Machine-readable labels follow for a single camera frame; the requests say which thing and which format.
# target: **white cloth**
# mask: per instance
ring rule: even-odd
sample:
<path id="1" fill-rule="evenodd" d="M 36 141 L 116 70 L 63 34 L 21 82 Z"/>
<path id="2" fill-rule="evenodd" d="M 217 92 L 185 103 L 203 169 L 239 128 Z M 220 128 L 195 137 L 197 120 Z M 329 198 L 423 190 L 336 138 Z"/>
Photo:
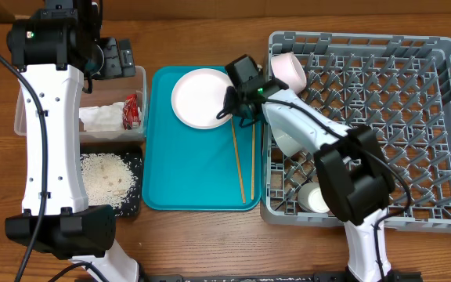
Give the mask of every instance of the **white cloth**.
<path id="1" fill-rule="evenodd" d="M 79 108 L 79 119 L 86 132 L 120 131 L 123 127 L 124 102 L 110 106 Z"/>

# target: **white plate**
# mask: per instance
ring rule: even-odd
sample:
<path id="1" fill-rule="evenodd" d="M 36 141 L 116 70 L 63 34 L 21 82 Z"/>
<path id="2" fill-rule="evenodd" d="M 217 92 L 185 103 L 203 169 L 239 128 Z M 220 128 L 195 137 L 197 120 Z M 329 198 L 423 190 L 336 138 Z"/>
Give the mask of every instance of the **white plate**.
<path id="1" fill-rule="evenodd" d="M 184 124 L 197 129 L 216 128 L 231 115 L 217 119 L 224 107 L 226 89 L 233 83 L 223 72 L 213 69 L 193 70 L 177 81 L 171 93 L 173 112 Z"/>

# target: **white granules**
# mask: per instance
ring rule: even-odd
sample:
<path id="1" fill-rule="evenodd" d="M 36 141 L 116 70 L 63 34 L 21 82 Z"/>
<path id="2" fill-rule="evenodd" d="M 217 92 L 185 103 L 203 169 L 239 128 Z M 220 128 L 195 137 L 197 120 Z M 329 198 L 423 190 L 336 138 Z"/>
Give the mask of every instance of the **white granules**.
<path id="1" fill-rule="evenodd" d="M 110 204 L 120 208 L 135 185 L 136 176 L 115 154 L 82 154 L 81 170 L 90 206 Z"/>

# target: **white cup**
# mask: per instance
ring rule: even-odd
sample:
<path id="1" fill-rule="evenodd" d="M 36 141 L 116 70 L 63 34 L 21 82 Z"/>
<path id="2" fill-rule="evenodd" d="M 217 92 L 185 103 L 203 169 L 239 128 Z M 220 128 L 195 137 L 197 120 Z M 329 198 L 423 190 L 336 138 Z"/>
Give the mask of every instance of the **white cup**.
<path id="1" fill-rule="evenodd" d="M 318 183 L 306 183 L 301 187 L 298 191 L 297 202 L 306 212 L 327 213 L 330 211 Z"/>
<path id="2" fill-rule="evenodd" d="M 298 151 L 302 150 L 304 147 L 299 144 L 295 139 L 291 138 L 288 134 L 286 134 L 283 130 L 278 128 L 271 128 L 272 136 L 274 136 L 274 140 L 278 147 L 281 149 L 283 154 L 291 157 L 298 153 Z"/>
<path id="3" fill-rule="evenodd" d="M 307 85 L 305 72 L 297 57 L 292 53 L 284 53 L 271 59 L 272 73 L 296 94 L 304 91 Z"/>

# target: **plastic crate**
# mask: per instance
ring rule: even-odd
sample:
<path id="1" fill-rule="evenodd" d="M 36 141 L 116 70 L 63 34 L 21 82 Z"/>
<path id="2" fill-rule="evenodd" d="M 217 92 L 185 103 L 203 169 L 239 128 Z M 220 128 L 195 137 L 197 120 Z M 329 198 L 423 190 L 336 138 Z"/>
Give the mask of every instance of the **plastic crate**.
<path id="1" fill-rule="evenodd" d="M 347 125 L 369 125 L 388 163 L 409 183 L 413 205 L 387 227 L 451 233 L 451 38 L 277 31 L 270 60 L 293 52 L 308 88 L 301 98 Z M 262 218 L 269 223 L 339 226 L 331 214 L 305 212 L 291 189 L 317 182 L 312 156 L 287 157 L 264 130 Z M 396 183 L 389 209 L 406 203 Z"/>
<path id="2" fill-rule="evenodd" d="M 93 81 L 93 93 L 82 93 L 79 107 L 112 105 L 116 102 L 124 102 L 128 95 L 136 93 L 137 104 L 142 113 L 140 117 L 141 126 L 136 129 L 122 131 L 85 132 L 80 122 L 79 139 L 81 143 L 130 142 L 143 141 L 145 139 L 148 113 L 146 71 L 141 66 L 136 66 L 135 71 L 135 76 L 130 78 Z M 21 90 L 16 101 L 14 130 L 19 136 L 25 136 L 27 132 L 25 106 Z"/>

